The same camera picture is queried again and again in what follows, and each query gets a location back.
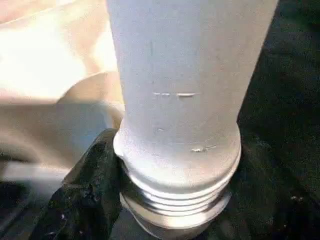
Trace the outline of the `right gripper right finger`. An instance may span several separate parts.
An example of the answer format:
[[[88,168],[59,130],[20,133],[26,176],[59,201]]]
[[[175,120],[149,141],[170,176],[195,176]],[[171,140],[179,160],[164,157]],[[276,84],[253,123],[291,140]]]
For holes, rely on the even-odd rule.
[[[268,145],[244,144],[228,206],[209,240],[318,240],[320,203],[276,163]]]

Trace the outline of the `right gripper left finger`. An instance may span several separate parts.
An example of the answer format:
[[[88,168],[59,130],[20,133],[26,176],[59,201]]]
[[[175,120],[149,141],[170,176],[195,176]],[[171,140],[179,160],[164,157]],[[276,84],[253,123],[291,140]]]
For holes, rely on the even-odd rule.
[[[63,179],[32,231],[34,240],[107,240],[121,212],[122,170],[105,129]]]

